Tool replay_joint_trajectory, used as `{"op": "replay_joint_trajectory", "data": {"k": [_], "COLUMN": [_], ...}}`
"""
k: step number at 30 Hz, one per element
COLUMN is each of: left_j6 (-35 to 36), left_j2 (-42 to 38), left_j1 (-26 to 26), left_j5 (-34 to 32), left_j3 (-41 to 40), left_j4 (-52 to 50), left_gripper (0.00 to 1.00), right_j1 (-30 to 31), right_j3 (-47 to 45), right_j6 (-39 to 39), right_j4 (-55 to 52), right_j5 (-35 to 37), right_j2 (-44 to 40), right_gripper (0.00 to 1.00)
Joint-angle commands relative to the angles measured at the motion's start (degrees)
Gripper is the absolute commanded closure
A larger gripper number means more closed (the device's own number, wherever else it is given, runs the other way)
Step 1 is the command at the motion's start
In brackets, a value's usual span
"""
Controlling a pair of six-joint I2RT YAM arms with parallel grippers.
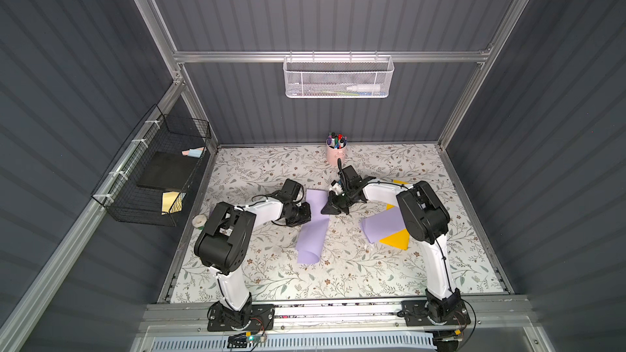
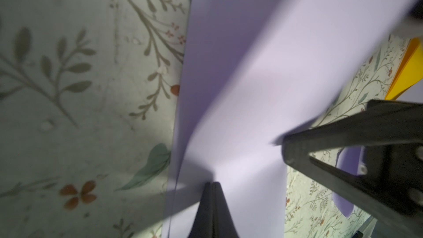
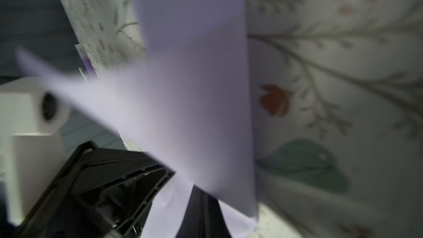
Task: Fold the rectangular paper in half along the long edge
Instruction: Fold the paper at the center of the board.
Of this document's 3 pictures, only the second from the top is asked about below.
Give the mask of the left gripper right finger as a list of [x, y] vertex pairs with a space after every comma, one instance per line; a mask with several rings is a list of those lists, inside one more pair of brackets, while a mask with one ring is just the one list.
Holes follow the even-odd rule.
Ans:
[[211, 185], [213, 194], [213, 238], [239, 238], [221, 184]]

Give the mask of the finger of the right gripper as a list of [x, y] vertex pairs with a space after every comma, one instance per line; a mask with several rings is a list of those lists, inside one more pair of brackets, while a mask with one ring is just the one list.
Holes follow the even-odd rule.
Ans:
[[[312, 153], [361, 146], [367, 172], [352, 176]], [[354, 179], [348, 199], [409, 238], [423, 235], [423, 106], [370, 100], [367, 109], [340, 121], [284, 137], [284, 162], [333, 191]]]

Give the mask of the yellow rectangular paper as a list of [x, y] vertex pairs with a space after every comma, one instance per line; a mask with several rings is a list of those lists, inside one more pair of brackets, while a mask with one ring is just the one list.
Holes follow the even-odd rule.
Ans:
[[393, 78], [385, 100], [396, 100], [423, 78], [423, 45], [413, 38]]

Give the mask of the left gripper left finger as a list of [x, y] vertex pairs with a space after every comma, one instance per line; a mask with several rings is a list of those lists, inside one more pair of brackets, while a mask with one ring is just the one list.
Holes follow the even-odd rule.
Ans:
[[204, 186], [195, 221], [188, 238], [213, 237], [213, 207], [213, 188], [212, 183], [208, 182]]

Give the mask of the purple paper sheet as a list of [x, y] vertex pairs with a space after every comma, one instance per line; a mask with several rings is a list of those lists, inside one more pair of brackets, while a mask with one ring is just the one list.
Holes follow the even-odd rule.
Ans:
[[162, 236], [221, 183], [242, 238], [284, 235], [280, 139], [328, 108], [416, 0], [191, 0]]
[[[398, 96], [392, 99], [394, 102], [423, 103], [423, 80], [402, 91]], [[344, 148], [337, 156], [336, 168], [353, 177], [359, 175], [363, 147], [355, 146]], [[351, 194], [348, 191], [354, 191], [354, 179], [341, 183], [341, 186], [333, 189], [332, 199], [341, 214], [346, 218], [350, 217], [354, 211], [354, 204], [348, 199]]]

